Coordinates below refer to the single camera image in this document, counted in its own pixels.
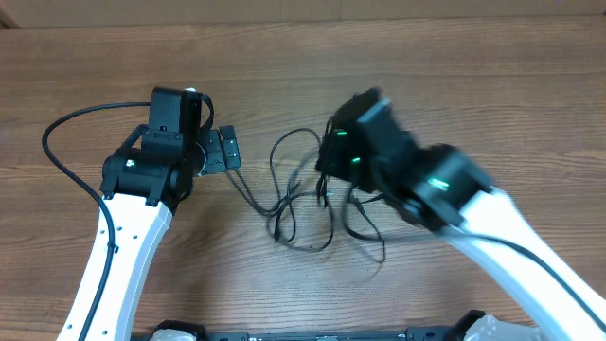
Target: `green led light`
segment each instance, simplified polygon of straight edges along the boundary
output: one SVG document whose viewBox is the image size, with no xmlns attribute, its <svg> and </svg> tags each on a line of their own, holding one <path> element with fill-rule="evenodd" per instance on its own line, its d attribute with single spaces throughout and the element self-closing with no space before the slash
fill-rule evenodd
<svg viewBox="0 0 606 341">
<path fill-rule="evenodd" d="M 436 178 L 430 178 L 429 180 L 427 180 L 427 183 L 437 189 L 446 191 L 448 190 L 448 187 L 450 186 L 450 184 L 448 184 L 447 182 L 444 182 L 442 180 L 436 179 Z"/>
</svg>

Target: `wood grain surface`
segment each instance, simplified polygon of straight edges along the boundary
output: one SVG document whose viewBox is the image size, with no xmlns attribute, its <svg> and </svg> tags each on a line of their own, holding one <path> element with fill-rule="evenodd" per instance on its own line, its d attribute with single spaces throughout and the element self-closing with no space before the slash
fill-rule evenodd
<svg viewBox="0 0 606 341">
<path fill-rule="evenodd" d="M 6 24 L 20 28 L 602 15 L 604 10 L 604 0 L 0 0 Z"/>
<path fill-rule="evenodd" d="M 131 27 L 0 31 L 0 339 L 52 340 L 80 284 L 98 209 L 45 158 L 45 127 L 71 111 L 148 100 L 156 85 L 208 93 L 233 124 L 242 168 L 275 200 L 267 157 L 287 131 L 318 132 L 356 92 L 381 86 L 423 144 L 471 155 L 540 235 L 606 295 L 606 18 Z M 78 117 L 50 147 L 98 188 L 105 157 L 145 109 Z M 285 177 L 313 147 L 276 154 Z M 317 176 L 311 170 L 304 177 Z M 343 184 L 330 183 L 335 205 Z M 301 240 L 327 237 L 314 200 L 296 204 Z M 386 207 L 383 229 L 418 233 Z M 351 212 L 355 228 L 365 230 Z M 491 278 L 442 242 L 376 244 L 338 233 L 323 253 L 276 245 L 223 175 L 196 181 L 151 265 L 134 329 L 164 319 L 211 331 L 399 329 L 454 323 L 469 309 L 531 320 Z"/>
</svg>

